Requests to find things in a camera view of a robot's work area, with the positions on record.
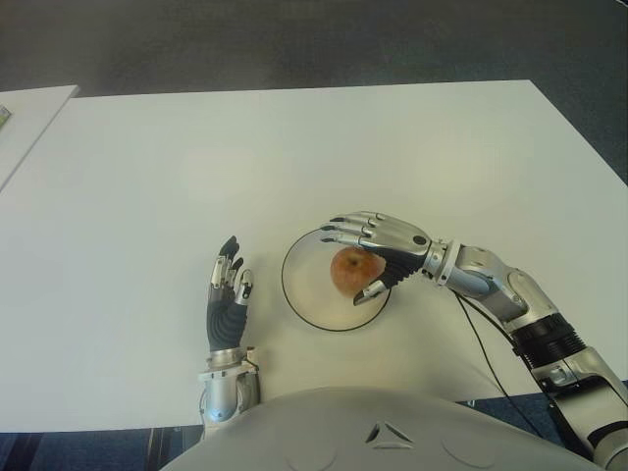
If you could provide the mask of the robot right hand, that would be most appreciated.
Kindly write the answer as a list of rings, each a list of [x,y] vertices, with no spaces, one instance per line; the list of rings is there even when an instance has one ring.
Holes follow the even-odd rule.
[[[338,215],[320,226],[323,242],[364,249],[386,261],[383,273],[353,297],[353,305],[366,303],[420,271],[432,244],[418,227],[379,212],[358,211]]]

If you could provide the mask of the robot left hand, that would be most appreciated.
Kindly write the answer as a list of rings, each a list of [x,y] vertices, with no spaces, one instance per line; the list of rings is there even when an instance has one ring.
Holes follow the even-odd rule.
[[[232,235],[215,260],[208,289],[206,334],[211,352],[240,347],[253,292],[252,272],[242,270],[239,243]]]

